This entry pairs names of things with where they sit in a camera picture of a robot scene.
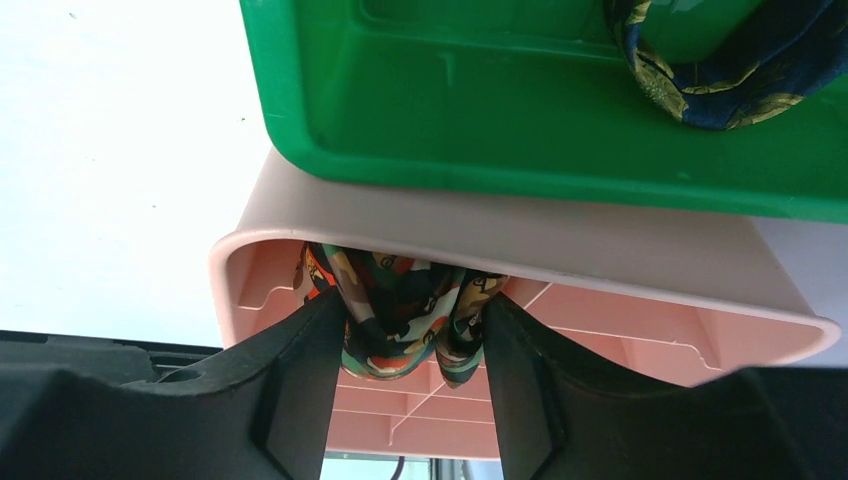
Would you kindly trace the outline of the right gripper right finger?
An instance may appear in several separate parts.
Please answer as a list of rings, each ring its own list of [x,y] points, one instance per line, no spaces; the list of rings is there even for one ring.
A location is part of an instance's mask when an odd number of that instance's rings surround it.
[[[504,295],[483,311],[507,479],[843,479],[847,372],[746,367],[694,387],[616,364]]]

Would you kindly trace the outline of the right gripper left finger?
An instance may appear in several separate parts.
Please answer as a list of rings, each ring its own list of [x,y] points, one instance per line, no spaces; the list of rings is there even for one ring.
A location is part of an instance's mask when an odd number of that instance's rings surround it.
[[[5,479],[316,479],[346,308],[329,290],[212,352],[1,335]]]

